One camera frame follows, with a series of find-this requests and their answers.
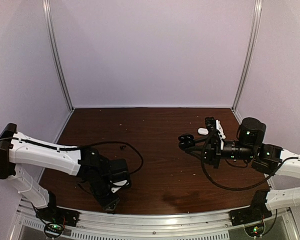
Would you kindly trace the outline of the white earbud charging case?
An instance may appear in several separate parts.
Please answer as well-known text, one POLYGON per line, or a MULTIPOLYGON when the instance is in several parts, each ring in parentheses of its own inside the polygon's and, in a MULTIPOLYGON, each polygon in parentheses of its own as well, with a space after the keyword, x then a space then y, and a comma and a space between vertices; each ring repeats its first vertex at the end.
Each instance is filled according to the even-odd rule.
POLYGON ((197 132, 198 132, 199 135, 208 135, 209 134, 209 130, 207 128, 202 128, 202 127, 199 128, 197 130, 197 132))

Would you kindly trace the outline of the black round cap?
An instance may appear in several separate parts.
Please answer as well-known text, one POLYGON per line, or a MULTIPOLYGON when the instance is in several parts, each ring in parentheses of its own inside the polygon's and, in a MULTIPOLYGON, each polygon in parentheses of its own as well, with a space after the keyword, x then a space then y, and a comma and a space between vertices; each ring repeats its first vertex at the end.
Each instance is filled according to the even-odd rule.
POLYGON ((195 146, 195 140, 192 134, 182 134, 178 137, 178 141, 178 146, 182 150, 195 146))

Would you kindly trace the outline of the small black clip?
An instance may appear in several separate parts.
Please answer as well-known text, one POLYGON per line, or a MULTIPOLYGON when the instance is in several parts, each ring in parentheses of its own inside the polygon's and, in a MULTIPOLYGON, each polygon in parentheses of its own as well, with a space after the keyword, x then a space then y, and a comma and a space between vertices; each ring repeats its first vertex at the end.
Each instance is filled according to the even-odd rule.
POLYGON ((121 150, 124 150, 126 147, 127 147, 126 145, 121 145, 119 148, 120 148, 121 150))

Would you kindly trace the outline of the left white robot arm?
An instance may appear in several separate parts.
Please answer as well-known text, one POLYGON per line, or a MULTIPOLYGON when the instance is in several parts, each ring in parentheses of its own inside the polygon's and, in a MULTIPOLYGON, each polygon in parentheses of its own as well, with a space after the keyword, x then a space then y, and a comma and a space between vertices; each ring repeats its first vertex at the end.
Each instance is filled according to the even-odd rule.
POLYGON ((33 139, 9 123, 0 134, 0 180, 9 180, 51 222, 62 218, 51 191, 40 186, 23 168, 24 164, 76 176, 89 184, 103 210, 115 210, 118 190, 129 188, 131 178, 125 159, 109 160, 91 146, 65 146, 33 139))

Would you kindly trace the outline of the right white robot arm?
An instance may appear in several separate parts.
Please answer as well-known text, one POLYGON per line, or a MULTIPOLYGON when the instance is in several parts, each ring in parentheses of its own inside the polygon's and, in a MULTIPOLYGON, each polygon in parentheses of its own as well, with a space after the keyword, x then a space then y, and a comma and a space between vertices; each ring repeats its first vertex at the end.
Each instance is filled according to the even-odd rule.
POLYGON ((235 140, 226 140, 221 122, 214 117, 205 118, 205 127, 198 129, 200 138, 191 134, 178 137, 178 146, 185 153, 197 158, 207 179, 216 187, 241 192, 254 189, 271 177, 286 176, 300 179, 300 154, 263 142, 266 125, 253 117, 246 117, 238 127, 235 140), (241 160, 267 177, 246 187, 228 187, 213 180, 206 166, 217 169, 222 160, 241 160))

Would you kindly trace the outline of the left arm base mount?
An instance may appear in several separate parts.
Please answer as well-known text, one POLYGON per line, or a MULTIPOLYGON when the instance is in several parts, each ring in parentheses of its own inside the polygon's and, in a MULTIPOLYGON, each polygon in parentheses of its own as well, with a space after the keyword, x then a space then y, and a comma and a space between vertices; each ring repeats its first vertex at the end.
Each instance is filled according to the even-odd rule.
POLYGON ((36 208, 36 216, 44 221, 76 227, 80 213, 76 210, 58 207, 56 196, 51 191, 48 191, 48 196, 49 202, 47 206, 36 208))

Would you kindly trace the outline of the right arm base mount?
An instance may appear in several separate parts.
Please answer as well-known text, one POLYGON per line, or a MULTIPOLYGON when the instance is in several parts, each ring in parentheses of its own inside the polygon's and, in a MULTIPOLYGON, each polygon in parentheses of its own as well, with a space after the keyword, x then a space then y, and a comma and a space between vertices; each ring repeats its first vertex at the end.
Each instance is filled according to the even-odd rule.
POLYGON ((231 210, 229 217, 232 226, 246 225, 258 222, 272 216, 272 211, 266 207, 266 197, 269 190, 257 190, 253 196, 250 206, 231 210))

